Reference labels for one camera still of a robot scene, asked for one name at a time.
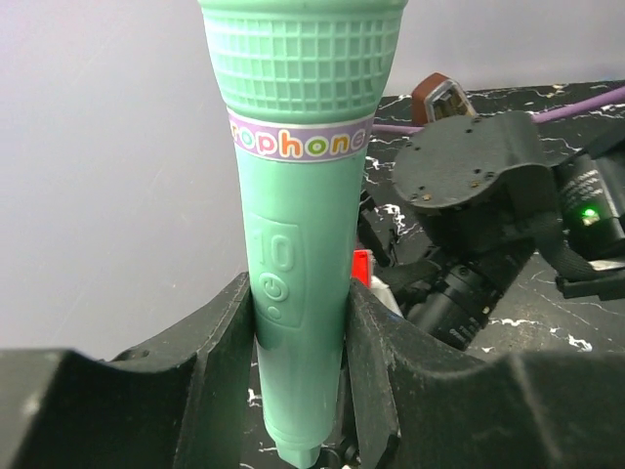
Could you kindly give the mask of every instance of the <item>white wall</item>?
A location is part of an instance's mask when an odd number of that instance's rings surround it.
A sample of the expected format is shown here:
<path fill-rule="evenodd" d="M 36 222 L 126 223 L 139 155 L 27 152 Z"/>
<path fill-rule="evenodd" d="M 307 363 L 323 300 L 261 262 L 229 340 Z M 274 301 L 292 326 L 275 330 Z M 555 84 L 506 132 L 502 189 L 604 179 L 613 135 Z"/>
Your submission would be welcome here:
<path fill-rule="evenodd" d="M 409 0 L 388 94 L 625 78 L 623 0 Z"/>
<path fill-rule="evenodd" d="M 622 1 L 411 0 L 388 91 L 623 77 Z M 4 0 L 0 71 L 0 347 L 110 358 L 245 269 L 194 0 Z"/>

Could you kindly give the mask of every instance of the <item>black plastic part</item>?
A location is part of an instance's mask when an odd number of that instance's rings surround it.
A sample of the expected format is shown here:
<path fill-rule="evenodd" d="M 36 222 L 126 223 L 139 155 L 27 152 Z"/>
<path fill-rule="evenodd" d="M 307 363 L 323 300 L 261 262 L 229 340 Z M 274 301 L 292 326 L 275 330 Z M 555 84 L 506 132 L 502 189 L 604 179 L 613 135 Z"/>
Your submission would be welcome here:
<path fill-rule="evenodd" d="M 362 469 L 625 467 L 625 356 L 481 362 L 354 283 L 348 357 Z"/>
<path fill-rule="evenodd" d="M 528 237 L 524 228 L 537 213 L 560 213 L 551 166 L 525 112 L 429 124 L 397 155 L 394 182 L 432 243 L 459 255 Z"/>
<path fill-rule="evenodd" d="M 597 296 L 601 301 L 625 298 L 625 271 L 616 271 L 606 277 L 587 281 L 569 281 L 556 278 L 556 287 L 565 299 Z"/>
<path fill-rule="evenodd" d="M 240 275 L 113 362 L 2 352 L 0 468 L 238 468 L 253 338 Z"/>

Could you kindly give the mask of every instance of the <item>red object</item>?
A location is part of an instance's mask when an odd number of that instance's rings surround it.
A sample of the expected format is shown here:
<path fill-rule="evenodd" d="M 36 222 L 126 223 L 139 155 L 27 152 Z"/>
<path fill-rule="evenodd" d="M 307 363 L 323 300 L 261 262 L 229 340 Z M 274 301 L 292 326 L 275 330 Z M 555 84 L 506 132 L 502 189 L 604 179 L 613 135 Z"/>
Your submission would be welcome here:
<path fill-rule="evenodd" d="M 367 288 L 371 287 L 371 276 L 373 271 L 373 255 L 367 249 L 357 249 L 354 251 L 354 262 L 352 263 L 352 278 L 357 278 Z"/>

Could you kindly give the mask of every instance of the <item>purple label stripe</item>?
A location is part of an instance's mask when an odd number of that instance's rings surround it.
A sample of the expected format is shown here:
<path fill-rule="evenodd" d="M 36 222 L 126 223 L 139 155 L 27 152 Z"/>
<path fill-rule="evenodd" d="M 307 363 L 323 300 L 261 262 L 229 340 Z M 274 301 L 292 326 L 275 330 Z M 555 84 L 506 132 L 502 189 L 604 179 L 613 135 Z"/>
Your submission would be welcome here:
<path fill-rule="evenodd" d="M 247 119 L 229 110 L 234 144 L 274 161 L 314 163 L 346 158 L 369 143 L 373 115 L 327 125 L 274 124 Z"/>

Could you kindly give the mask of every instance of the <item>purple cable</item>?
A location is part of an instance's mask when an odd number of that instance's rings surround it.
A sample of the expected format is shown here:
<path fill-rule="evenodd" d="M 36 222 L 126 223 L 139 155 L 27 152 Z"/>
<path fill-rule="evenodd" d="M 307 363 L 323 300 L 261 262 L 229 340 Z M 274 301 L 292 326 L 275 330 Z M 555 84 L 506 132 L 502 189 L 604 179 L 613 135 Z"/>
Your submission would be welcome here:
<path fill-rule="evenodd" d="M 557 109 L 538 112 L 532 115 L 532 120 L 537 124 L 563 119 L 573 115 L 579 115 L 603 106 L 625 102 L 625 86 L 608 91 L 589 100 L 580 101 L 573 105 L 559 107 Z M 419 132 L 423 127 L 411 127 L 404 125 L 373 124 L 373 130 L 377 132 L 389 132 L 392 134 L 410 135 Z"/>

